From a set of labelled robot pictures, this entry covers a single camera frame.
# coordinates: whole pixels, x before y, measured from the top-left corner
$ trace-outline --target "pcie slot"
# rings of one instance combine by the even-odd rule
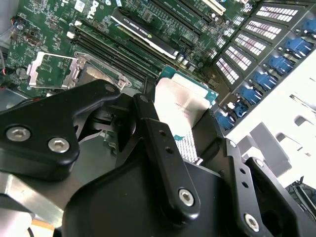
[[[155,75],[149,74],[143,68],[140,68],[137,64],[130,61],[128,58],[124,58],[119,55],[115,50],[112,50],[104,44],[100,44],[99,41],[85,34],[84,32],[77,32],[76,43],[81,47],[87,49],[89,52],[103,59],[110,65],[128,73],[136,79],[145,81],[146,77]]]
[[[103,33],[102,31],[98,30],[97,28],[92,27],[89,23],[85,22],[85,21],[81,21],[82,24],[84,24],[85,26],[89,27],[91,30],[94,30],[96,33],[98,33],[99,35],[101,35],[102,37],[112,41],[113,43],[115,43],[118,48],[121,47],[122,49],[128,51],[131,54],[134,54],[135,56],[137,56],[139,58],[140,61],[143,61],[144,63],[147,63],[148,65],[150,65],[151,67],[154,67],[156,70],[158,70],[159,72],[161,72],[161,68],[157,67],[157,65],[155,65],[152,62],[147,61],[145,58],[143,58],[141,55],[139,55],[137,52],[134,52],[133,50],[131,50],[129,47],[126,47],[124,44],[118,42],[116,39],[110,37],[109,35]]]
[[[171,17],[173,17],[175,20],[177,20],[179,23],[181,23],[182,25],[184,25],[185,27],[187,27],[189,30],[191,30],[192,32],[194,32],[195,34],[197,34],[199,37],[203,34],[202,31],[200,31],[199,29],[197,29],[195,26],[193,26],[192,24],[190,24],[189,22],[185,21],[182,17],[180,17],[179,15],[177,15],[176,13],[174,13],[170,8],[168,8],[167,6],[165,6],[162,2],[160,2],[159,0],[151,0],[151,3],[155,6],[157,6],[158,8],[160,8],[161,10],[163,10],[164,12],[166,12],[168,15],[170,15]]]
[[[79,36],[80,39],[84,39],[86,42],[91,43],[94,47],[97,49],[101,50],[101,52],[105,52],[109,55],[113,55],[113,59],[116,60],[119,63],[122,63],[126,66],[131,65],[131,68],[134,69],[136,68],[139,73],[142,75],[146,75],[147,73],[144,71],[144,69],[140,68],[138,65],[132,63],[128,58],[122,57],[119,55],[115,50],[112,50],[110,47],[107,47],[105,45],[98,45],[98,41],[89,37],[88,35],[82,34]]]
[[[179,5],[184,6],[188,11],[191,12],[191,14],[195,15],[196,17],[202,18],[208,23],[212,21],[208,16],[206,16],[205,14],[197,10],[194,6],[189,4],[186,0],[175,0],[175,2],[177,2]]]
[[[111,58],[108,54],[105,54],[103,52],[100,52],[96,50],[93,46],[89,45],[87,42],[83,42],[82,40],[78,40],[77,44],[85,49],[87,49],[89,52],[91,52],[93,55],[99,57],[101,60],[107,62],[109,65],[112,65],[114,68],[121,70],[122,72],[139,79],[140,81],[144,82],[146,80],[146,77],[143,75],[140,75],[137,71],[132,70],[130,67],[127,67],[126,65],[121,64],[119,61]]]
[[[202,0],[206,5],[208,5],[213,11],[219,15],[224,15],[226,8],[219,4],[216,0]]]

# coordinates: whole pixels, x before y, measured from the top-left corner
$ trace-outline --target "dell logo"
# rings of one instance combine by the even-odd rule
[[[97,7],[99,6],[99,3],[97,1],[93,1],[92,2],[92,6],[91,6],[91,9],[89,11],[89,14],[87,16],[88,19],[93,19],[94,17],[94,13],[97,11]]]

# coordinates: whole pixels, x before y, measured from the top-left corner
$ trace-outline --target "screw hole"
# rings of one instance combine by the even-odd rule
[[[245,188],[249,188],[249,186],[247,185],[246,182],[242,182],[242,185],[243,185]]]
[[[167,151],[169,154],[173,154],[173,150],[172,150],[170,147],[166,147],[166,151]]]
[[[163,130],[160,130],[159,132],[160,132],[160,134],[161,134],[162,136],[164,136],[164,137],[167,135]]]

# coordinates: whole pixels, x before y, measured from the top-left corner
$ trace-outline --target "hole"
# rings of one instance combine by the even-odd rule
[[[164,137],[167,135],[163,130],[160,130],[159,133]]]
[[[190,200],[191,200],[190,195],[187,194],[187,193],[183,193],[183,194],[182,194],[182,197],[183,197],[186,201],[190,201]]]
[[[242,185],[243,185],[245,188],[249,188],[249,186],[247,185],[246,182],[242,182]]]
[[[250,224],[251,224],[252,226],[255,226],[255,225],[256,225],[256,222],[255,222],[254,220],[252,220],[252,219],[249,219],[249,222],[250,222]]]
[[[173,150],[172,150],[170,147],[166,147],[166,151],[167,151],[169,154],[173,154]]]

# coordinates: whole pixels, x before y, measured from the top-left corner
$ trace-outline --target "black metal bracket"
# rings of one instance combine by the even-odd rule
[[[1,113],[0,170],[46,180],[66,178],[79,156],[74,127],[81,131],[92,111],[113,103],[119,95],[117,88],[97,80]],[[10,139],[9,130],[16,127],[25,130]],[[65,139],[67,151],[50,150],[48,142],[53,138]]]
[[[125,118],[123,124],[112,124],[114,116]],[[146,95],[126,98],[109,83],[97,80],[6,111],[0,114],[0,127],[0,170],[50,181],[62,180],[71,172],[79,156],[78,140],[106,128],[118,129],[123,160],[139,143],[145,145],[144,156],[149,158],[165,215],[178,225],[199,215],[200,200],[171,131],[159,121]],[[14,127],[25,129],[29,137],[23,140],[23,134],[17,133],[22,140],[12,140],[7,133]],[[68,148],[53,151],[49,141],[55,138],[64,139]]]
[[[282,187],[265,163],[249,158],[246,165],[254,180],[260,210],[274,236],[310,237],[316,225]]]
[[[154,104],[147,96],[137,94],[131,104],[131,119],[118,132],[121,152],[118,154],[117,167],[128,160],[139,143],[144,143],[166,216],[178,224],[196,219],[200,200],[169,126],[159,121]],[[192,205],[181,201],[180,190],[191,193],[194,199]]]

